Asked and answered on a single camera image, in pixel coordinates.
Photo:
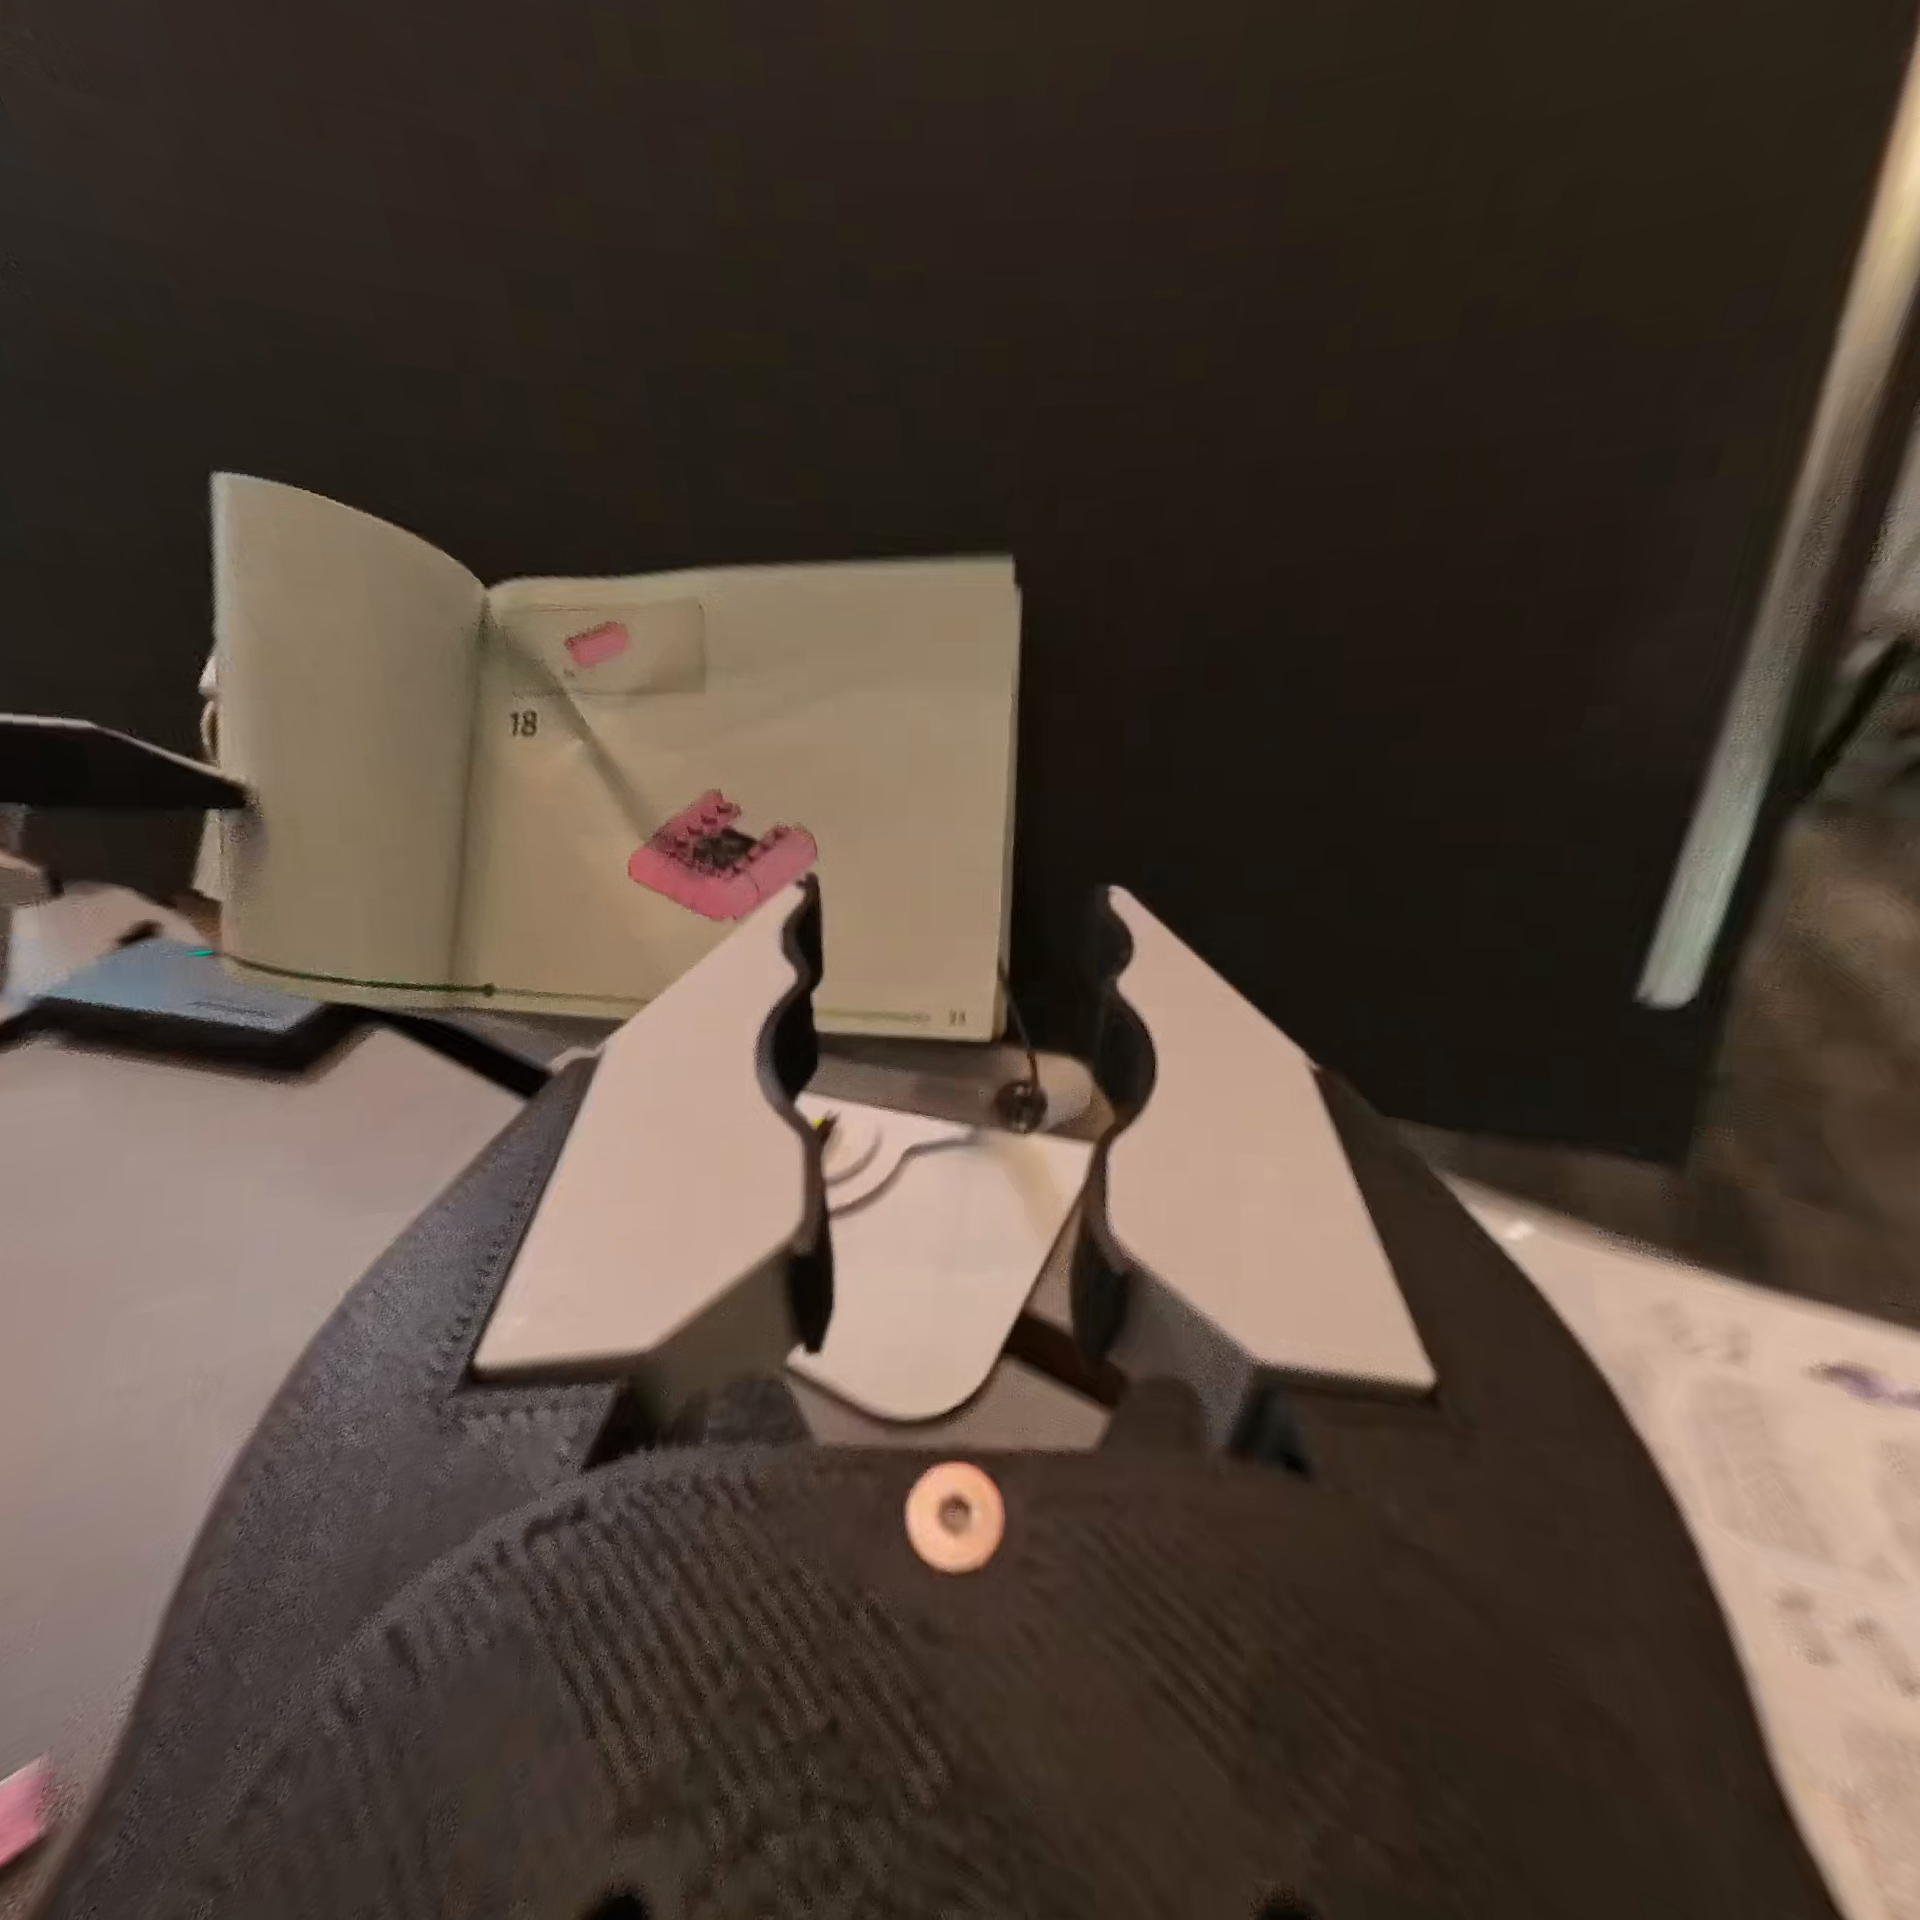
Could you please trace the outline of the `black flat box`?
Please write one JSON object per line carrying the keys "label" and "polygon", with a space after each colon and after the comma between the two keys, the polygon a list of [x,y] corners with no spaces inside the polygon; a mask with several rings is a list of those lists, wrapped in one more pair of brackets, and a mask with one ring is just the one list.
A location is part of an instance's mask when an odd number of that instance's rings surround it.
{"label": "black flat box", "polygon": [[4,1018],[4,1044],[59,1040],[142,1060],[303,1073],[361,1024],[343,1005],[230,977],[209,947],[150,935],[111,947]]}

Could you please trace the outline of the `white book stand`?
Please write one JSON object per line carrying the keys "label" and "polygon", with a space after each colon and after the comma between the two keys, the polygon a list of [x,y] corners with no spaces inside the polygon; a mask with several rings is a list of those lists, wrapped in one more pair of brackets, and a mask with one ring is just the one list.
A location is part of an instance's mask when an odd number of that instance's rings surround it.
{"label": "white book stand", "polygon": [[[434,1021],[476,1014],[583,1021],[350,1005]],[[632,1018],[589,1021],[603,1028],[603,1038],[587,1050],[586,1070],[563,1088],[575,1103],[559,1107],[559,1131],[536,1147],[532,1170],[511,1180],[506,1224],[494,1229],[481,1252],[484,1276],[477,1306],[468,1310],[463,1370],[485,1390],[589,1384],[476,1380],[471,1352],[579,1111],[593,1056]],[[869,1040],[968,1049],[991,1047],[1000,1038],[1002,1032],[981,1044]],[[819,1060],[796,1107],[802,1117],[835,1115],[830,1131],[819,1133],[829,1202],[829,1334],[815,1352],[793,1349],[783,1370],[793,1365],[814,1389],[869,1419],[890,1426],[939,1420],[983,1389],[1070,1224],[1086,1182],[1091,1144],[1059,1133],[1053,1095],[1066,1093],[1066,1119],[1075,1121],[1086,1109],[1091,1076],[1062,1055],[1041,1055],[1039,1070],[1025,1076],[1041,1097],[1039,1119],[1012,1127],[983,1078],[971,1084],[962,1075],[951,1076],[946,1093],[971,1093],[973,1104],[963,1115],[939,1115],[917,1091],[904,1109],[879,1107],[873,1097],[841,1097],[821,1088],[818,1075]],[[671,1423],[686,1405],[642,1403],[650,1426]]]}

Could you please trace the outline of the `silver metal bar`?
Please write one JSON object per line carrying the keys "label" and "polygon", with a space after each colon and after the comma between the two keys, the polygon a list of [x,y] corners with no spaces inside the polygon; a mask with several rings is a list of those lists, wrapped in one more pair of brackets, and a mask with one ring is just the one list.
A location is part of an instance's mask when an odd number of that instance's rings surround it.
{"label": "silver metal bar", "polygon": [[1821,373],[1763,593],[1716,725],[1687,828],[1645,952],[1636,1004],[1675,1014],[1704,991],[1741,878],[1779,795],[1821,657],[1877,539],[1917,300],[1917,54],[1909,52],[1859,246]]}

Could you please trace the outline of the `paper in clear sleeve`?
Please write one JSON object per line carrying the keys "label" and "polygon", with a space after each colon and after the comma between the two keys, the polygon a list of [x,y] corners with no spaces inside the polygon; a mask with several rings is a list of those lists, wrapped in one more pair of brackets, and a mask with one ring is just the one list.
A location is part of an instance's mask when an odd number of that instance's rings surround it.
{"label": "paper in clear sleeve", "polygon": [[1735,1634],[1845,1916],[1917,1913],[1917,1338],[1479,1196],[1595,1358]]}

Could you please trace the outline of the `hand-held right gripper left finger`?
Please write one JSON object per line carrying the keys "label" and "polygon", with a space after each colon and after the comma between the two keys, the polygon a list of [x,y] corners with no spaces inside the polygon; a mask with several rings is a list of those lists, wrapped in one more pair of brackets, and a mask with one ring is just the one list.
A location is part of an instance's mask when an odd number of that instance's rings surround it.
{"label": "hand-held right gripper left finger", "polygon": [[814,877],[781,889],[593,1056],[471,1352],[476,1380],[625,1381],[690,1403],[829,1334]]}

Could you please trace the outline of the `instruction booklet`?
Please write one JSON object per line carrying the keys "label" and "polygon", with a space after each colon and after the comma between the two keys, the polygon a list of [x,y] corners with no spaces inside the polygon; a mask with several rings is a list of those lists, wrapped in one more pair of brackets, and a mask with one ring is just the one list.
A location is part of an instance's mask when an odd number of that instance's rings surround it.
{"label": "instruction booklet", "polygon": [[799,878],[833,1036],[1002,1032],[1010,557],[485,585],[392,523],[209,485],[224,961],[286,992],[625,1021]]}

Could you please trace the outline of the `black divider panel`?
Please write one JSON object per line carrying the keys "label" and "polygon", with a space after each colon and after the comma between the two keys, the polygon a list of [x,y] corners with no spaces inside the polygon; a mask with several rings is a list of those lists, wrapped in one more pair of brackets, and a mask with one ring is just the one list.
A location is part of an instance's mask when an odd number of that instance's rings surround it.
{"label": "black divider panel", "polygon": [[1006,553],[1014,992],[1122,882],[1380,1111],[1636,1002],[1916,4],[4,4],[4,708],[188,749],[206,481],[489,579]]}

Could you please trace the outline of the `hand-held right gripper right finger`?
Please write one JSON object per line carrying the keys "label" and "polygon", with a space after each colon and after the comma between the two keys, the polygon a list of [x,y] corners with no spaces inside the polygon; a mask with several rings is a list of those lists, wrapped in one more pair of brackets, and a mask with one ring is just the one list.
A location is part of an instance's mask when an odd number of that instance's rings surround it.
{"label": "hand-held right gripper right finger", "polygon": [[1436,1390],[1309,1053],[1127,889],[1098,891],[1091,1080],[1109,1123],[1072,1244],[1072,1336],[1200,1403]]}

